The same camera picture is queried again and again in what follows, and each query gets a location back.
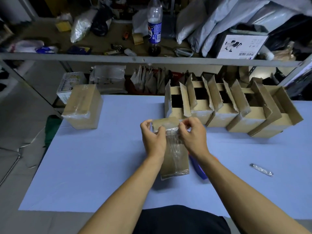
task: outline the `tile floor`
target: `tile floor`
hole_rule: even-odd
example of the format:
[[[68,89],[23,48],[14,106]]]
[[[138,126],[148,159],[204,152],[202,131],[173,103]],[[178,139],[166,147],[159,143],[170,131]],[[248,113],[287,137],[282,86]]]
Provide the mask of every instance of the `tile floor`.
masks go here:
[[[71,63],[74,71],[87,73],[93,63]],[[185,71],[189,66],[168,66],[171,70]],[[217,73],[219,66],[193,66],[193,71]],[[59,62],[37,61],[25,78],[52,103],[56,89],[64,73]],[[17,84],[0,103],[0,147],[17,150],[30,143],[44,126],[48,115],[54,114],[41,98]],[[32,144],[21,150],[22,158],[0,187],[0,233],[25,234],[76,234],[91,213],[18,211],[18,207],[31,183],[44,152],[44,130]],[[0,179],[17,158],[17,153],[0,150]],[[231,219],[227,219],[232,233],[238,230]],[[298,220],[312,231],[312,220]]]

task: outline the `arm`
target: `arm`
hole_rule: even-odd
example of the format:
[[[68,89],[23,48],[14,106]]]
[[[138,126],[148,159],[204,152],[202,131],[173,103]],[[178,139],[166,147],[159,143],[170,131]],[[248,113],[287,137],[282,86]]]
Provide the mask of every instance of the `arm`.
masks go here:
[[[79,234],[131,234],[141,214],[147,193],[159,173],[166,150],[166,130],[149,130],[152,120],[142,122],[143,143],[148,155],[126,180],[94,213]]]
[[[186,148],[198,160],[240,229],[248,234],[310,233],[209,153],[206,130],[198,118],[184,120],[179,128]]]

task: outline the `white tabletop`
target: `white tabletop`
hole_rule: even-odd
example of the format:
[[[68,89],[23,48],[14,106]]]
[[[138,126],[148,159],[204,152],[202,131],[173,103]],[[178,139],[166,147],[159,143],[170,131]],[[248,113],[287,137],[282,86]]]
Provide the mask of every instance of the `white tabletop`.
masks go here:
[[[19,210],[95,212],[144,160],[139,125],[164,116],[164,97],[102,97],[96,130],[75,130],[63,120]],[[222,164],[291,217],[312,219],[312,102],[294,103],[304,121],[273,138],[208,128],[207,144]],[[191,163],[189,175],[165,181],[158,176],[143,208],[174,204],[229,216],[212,185]]]

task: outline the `blue bottle label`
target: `blue bottle label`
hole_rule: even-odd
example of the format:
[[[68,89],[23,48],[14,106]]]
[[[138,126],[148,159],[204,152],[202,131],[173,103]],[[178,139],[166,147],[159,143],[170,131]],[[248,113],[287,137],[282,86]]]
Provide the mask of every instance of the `blue bottle label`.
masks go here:
[[[159,43],[160,35],[161,35],[161,23],[159,24],[149,23],[149,42]]]

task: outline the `person's left hand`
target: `person's left hand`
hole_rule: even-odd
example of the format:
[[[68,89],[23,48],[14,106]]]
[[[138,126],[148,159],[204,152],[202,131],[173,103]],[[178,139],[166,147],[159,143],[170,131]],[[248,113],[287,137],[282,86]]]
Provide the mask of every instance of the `person's left hand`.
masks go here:
[[[148,156],[159,157],[163,160],[166,151],[166,129],[161,126],[158,133],[150,131],[152,119],[141,123],[143,144]]]

